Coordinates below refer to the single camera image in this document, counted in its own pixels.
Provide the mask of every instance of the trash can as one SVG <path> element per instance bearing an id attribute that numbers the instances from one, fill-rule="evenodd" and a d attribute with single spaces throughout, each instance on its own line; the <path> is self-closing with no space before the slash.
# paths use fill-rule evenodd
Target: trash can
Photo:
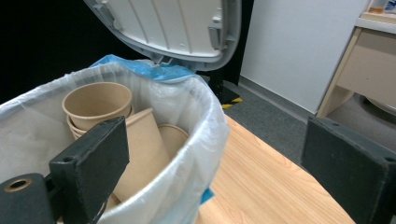
<path id="1" fill-rule="evenodd" d="M 0 182 L 28 173 L 48 175 L 48 162 L 75 141 L 63 98 L 89 83 L 116 82 L 131 90 L 135 112 L 151 107 L 158 124 L 176 125 L 190 136 L 153 181 L 105 212 L 99 223 L 192 223 L 219 167 L 229 133 L 225 116 L 201 77 L 191 73 L 160 80 L 149 75 L 186 70 L 134 64 L 99 63 L 0 105 Z"/>

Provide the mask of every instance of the white wall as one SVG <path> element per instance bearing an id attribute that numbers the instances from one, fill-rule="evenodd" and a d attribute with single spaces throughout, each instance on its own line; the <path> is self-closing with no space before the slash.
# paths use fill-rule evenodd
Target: white wall
<path id="1" fill-rule="evenodd" d="M 241 75 L 316 113 L 367 0 L 256 0 Z"/>

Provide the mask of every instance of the yellow black tape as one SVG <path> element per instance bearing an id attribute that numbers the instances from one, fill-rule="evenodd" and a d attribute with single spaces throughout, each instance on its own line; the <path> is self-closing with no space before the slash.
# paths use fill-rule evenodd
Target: yellow black tape
<path id="1" fill-rule="evenodd" d="M 222 107 L 223 109 L 227 109 L 228 107 L 230 107 L 230 106 L 232 106 L 232 105 L 235 105 L 235 104 L 238 104 L 238 103 L 241 103 L 241 102 L 242 102 L 242 98 L 241 98 L 241 97 L 238 97 L 238 98 L 236 98 L 236 99 L 231 100 L 231 102 L 228 102 L 227 104 L 221 105 L 221 107 Z"/>

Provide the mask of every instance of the trash can lid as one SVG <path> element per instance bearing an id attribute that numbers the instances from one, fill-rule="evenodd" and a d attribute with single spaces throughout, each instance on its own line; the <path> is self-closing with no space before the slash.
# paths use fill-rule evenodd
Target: trash can lid
<path id="1" fill-rule="evenodd" d="M 241 28 L 241 0 L 84 0 L 131 49 L 192 71 L 224 66 Z"/>

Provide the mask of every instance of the white plastic bag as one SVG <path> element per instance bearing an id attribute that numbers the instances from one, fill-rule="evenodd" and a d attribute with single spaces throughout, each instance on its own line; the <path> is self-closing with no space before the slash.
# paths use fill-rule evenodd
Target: white plastic bag
<path id="1" fill-rule="evenodd" d="M 0 105 L 0 182 L 50 172 L 48 162 L 74 138 L 62 110 L 71 90 L 112 81 L 129 87 L 135 112 L 154 109 L 158 124 L 190 134 L 171 163 L 134 197 L 105 212 L 100 223 L 191 223 L 219 167 L 229 133 L 218 99 L 197 75 L 155 81 L 119 63 L 65 75 Z"/>

